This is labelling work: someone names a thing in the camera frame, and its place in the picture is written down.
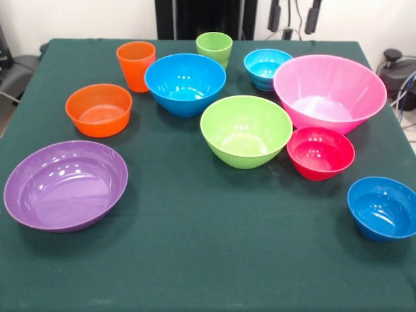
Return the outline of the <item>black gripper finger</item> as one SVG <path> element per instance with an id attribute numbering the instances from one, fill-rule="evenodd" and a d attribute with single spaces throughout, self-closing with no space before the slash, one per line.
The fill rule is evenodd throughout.
<path id="1" fill-rule="evenodd" d="M 322 0 L 314 0 L 312 7 L 308 11 L 304 29 L 306 34 L 313 34 L 316 31 L 321 3 Z"/>
<path id="2" fill-rule="evenodd" d="M 276 32 L 279 28 L 280 23 L 281 7 L 279 0 L 272 0 L 270 4 L 270 11 L 268 17 L 267 29 L 271 32 Z"/>

